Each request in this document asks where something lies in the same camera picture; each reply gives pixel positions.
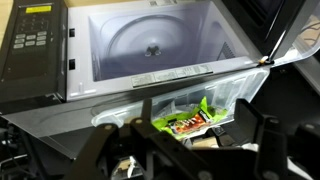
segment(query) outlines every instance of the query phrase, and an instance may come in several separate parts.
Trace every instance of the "button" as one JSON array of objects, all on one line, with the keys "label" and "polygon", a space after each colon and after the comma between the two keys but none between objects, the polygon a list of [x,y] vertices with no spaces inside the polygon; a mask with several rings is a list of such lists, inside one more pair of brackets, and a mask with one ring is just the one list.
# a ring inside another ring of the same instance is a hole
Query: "button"
[{"label": "button", "polygon": [[19,48],[23,48],[23,44],[15,44],[13,46],[13,49],[19,49]]},{"label": "button", "polygon": [[26,42],[26,46],[33,46],[33,45],[35,45],[35,44],[36,44],[35,41],[27,41],[27,42]]},{"label": "button", "polygon": [[45,36],[45,35],[47,35],[47,31],[38,32],[38,36]]},{"label": "button", "polygon": [[26,37],[25,34],[17,34],[17,35],[16,35],[16,38],[17,38],[17,39],[21,39],[21,38],[25,38],[25,37]]},{"label": "button", "polygon": [[47,36],[37,37],[37,41],[46,40],[46,39],[47,39]]},{"label": "button", "polygon": [[46,44],[46,41],[37,41],[37,46],[43,46]]},{"label": "button", "polygon": [[24,43],[24,39],[17,39],[14,41],[15,44]]},{"label": "button", "polygon": [[27,36],[27,40],[31,40],[31,39],[35,39],[36,38],[36,35],[29,35]]}]

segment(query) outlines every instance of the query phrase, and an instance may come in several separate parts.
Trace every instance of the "open microwave door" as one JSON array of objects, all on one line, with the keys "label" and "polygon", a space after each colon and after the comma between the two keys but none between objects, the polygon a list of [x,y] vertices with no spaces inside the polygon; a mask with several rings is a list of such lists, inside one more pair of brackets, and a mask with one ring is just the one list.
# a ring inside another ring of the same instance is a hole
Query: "open microwave door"
[{"label": "open microwave door", "polygon": [[67,101],[250,69],[264,56],[282,57],[311,14],[301,12],[313,11],[317,3],[272,2],[150,0],[71,7]]}]

